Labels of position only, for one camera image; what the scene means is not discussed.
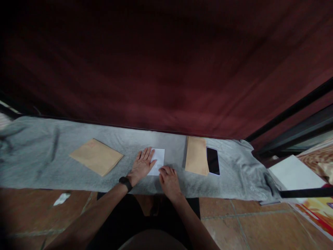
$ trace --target hand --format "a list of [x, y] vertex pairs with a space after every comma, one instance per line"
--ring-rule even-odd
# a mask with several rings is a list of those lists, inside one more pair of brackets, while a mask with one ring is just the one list
[[168, 166], [159, 169], [160, 182], [165, 195], [173, 203], [183, 196], [179, 187], [178, 175], [176, 170]]
[[141, 179], [146, 177], [152, 167], [155, 165], [156, 160], [152, 160], [155, 150], [152, 148], [145, 148], [143, 152], [139, 152], [132, 167], [132, 171], [126, 176], [129, 179], [132, 187], [134, 187]]

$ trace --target brown envelope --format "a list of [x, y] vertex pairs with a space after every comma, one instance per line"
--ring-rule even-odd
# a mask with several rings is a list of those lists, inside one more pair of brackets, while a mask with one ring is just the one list
[[206, 140], [198, 137], [187, 137], [187, 154], [185, 171], [207, 176], [209, 173]]
[[105, 144], [91, 139], [69, 155], [101, 176], [110, 172], [123, 157]]

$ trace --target black phone screen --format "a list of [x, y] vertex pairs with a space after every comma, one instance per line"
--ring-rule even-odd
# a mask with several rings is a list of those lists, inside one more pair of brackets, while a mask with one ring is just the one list
[[209, 172], [220, 175], [219, 158], [216, 149], [207, 148], [207, 162]]

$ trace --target black strap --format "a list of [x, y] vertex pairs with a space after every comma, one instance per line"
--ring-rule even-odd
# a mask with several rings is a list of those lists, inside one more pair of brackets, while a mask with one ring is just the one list
[[121, 184], [124, 184], [124, 185], [127, 187], [127, 189], [128, 189], [127, 192], [129, 192], [129, 191], [132, 190], [133, 187], [132, 187], [131, 183], [129, 182], [129, 180], [128, 180], [126, 177], [121, 177], [121, 178], [119, 179], [119, 182], [120, 182]]

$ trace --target floor tile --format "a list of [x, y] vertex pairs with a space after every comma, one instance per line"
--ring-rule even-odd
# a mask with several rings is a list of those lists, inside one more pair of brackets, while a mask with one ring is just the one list
[[287, 203], [279, 203], [268, 206], [260, 206], [258, 201], [232, 200], [237, 214], [259, 213], [277, 210], [291, 210]]
[[1, 189], [0, 202], [7, 233], [64, 229], [82, 212], [90, 195], [71, 191], [63, 203], [53, 206], [63, 190]]
[[239, 217], [250, 249], [315, 250], [293, 212]]
[[34, 236], [24, 238], [10, 238], [9, 243], [13, 250], [41, 250], [46, 236]]
[[89, 208], [91, 208], [96, 203], [97, 194], [98, 194], [98, 192], [91, 192], [90, 201], [88, 201], [86, 207], [84, 208], [84, 211], [87, 211]]
[[327, 238], [319, 229], [311, 224], [304, 216], [295, 211], [295, 214], [305, 229], [311, 234], [312, 239], [316, 242], [320, 250], [333, 249], [333, 241]]
[[213, 218], [203, 220], [202, 223], [220, 249], [247, 250], [237, 218]]
[[199, 202], [201, 218], [235, 214], [230, 200], [202, 197]]
[[47, 237], [46, 237], [46, 241], [45, 241], [45, 246], [44, 246], [44, 248], [46, 248], [52, 241], [54, 241], [55, 240], [55, 238], [57, 238], [58, 237], [58, 234], [54, 234], [54, 235], [48, 235]]

